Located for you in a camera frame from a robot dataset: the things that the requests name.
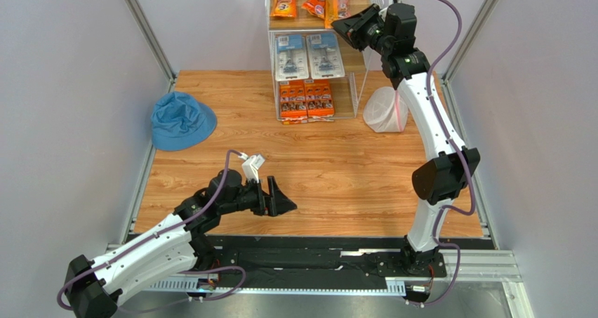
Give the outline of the white Gillette razor pack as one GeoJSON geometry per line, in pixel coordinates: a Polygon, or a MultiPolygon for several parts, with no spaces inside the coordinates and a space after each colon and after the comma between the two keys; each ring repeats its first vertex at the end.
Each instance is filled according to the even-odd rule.
{"type": "Polygon", "coordinates": [[[306,36],[312,79],[333,79],[345,76],[342,54],[334,33],[306,36]]]}

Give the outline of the blue card razor blister pack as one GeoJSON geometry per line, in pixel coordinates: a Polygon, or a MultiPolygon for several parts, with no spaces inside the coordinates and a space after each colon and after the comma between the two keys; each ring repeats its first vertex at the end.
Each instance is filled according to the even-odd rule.
{"type": "Polygon", "coordinates": [[[301,34],[279,35],[274,60],[276,81],[303,80],[310,77],[305,38],[301,34]]]}

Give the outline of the orange razor box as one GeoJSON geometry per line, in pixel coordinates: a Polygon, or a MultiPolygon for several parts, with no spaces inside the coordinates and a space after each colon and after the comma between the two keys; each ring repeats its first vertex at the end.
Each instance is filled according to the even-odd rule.
{"type": "Polygon", "coordinates": [[[308,113],[303,81],[279,82],[279,114],[285,125],[301,124],[307,121],[308,113]]]}
{"type": "Polygon", "coordinates": [[[331,85],[328,79],[304,80],[307,116],[310,119],[327,119],[335,114],[331,85]]]}

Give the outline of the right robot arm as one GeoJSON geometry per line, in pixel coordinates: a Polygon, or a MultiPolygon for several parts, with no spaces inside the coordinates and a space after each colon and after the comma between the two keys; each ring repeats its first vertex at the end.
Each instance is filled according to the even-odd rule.
{"type": "Polygon", "coordinates": [[[427,161],[412,174],[418,208],[400,252],[407,274],[420,274],[439,259],[439,229],[454,200],[471,182],[480,162],[478,149],[459,137],[443,110],[432,68],[415,46],[415,8],[394,3],[385,9],[373,4],[362,12],[336,20],[331,26],[351,47],[371,48],[383,72],[413,116],[427,161]]]}

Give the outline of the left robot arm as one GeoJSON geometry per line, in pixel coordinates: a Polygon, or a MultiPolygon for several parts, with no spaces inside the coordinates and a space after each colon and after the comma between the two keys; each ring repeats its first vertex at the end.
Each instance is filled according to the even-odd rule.
{"type": "Polygon", "coordinates": [[[243,181],[238,171],[220,171],[208,187],[136,239],[102,256],[74,258],[58,304],[76,317],[112,317],[129,298],[172,274],[213,273],[215,248],[206,233],[223,215],[249,210],[275,217],[296,210],[274,177],[267,184],[263,191],[259,181],[243,181]]]}

